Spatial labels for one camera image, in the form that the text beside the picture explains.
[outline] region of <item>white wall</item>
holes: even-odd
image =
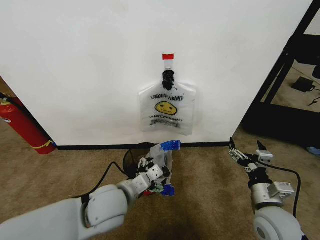
[[[311,1],[3,0],[0,75],[61,146],[228,141]],[[191,136],[140,131],[163,52],[196,86]]]

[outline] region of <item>blue tape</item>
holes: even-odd
[[[161,192],[161,194],[163,196],[174,196],[175,195],[175,187],[172,186],[171,184],[168,184],[168,185],[164,185],[164,189],[163,191]]]
[[[180,140],[172,140],[161,143],[161,148],[167,152],[170,150],[180,150]]]

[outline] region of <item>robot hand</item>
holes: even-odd
[[[154,165],[135,179],[98,188],[87,197],[70,198],[0,225],[2,240],[85,240],[124,223],[129,206],[163,175]]]

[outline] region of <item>crumpled plastic bag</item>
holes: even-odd
[[[150,192],[161,193],[164,196],[174,196],[175,188],[171,184],[173,158],[172,151],[180,150],[179,140],[167,141],[150,148],[149,153],[140,159],[138,173],[148,171],[153,165],[158,165],[163,176],[152,182]]]

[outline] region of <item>black baseboard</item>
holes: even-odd
[[[58,150],[103,150],[103,149],[149,149],[153,147],[154,143],[140,143],[140,144],[123,144],[123,145],[70,145],[70,146],[56,146]],[[192,142],[181,143],[182,148],[193,147],[227,147],[228,141],[214,141],[214,142]]]

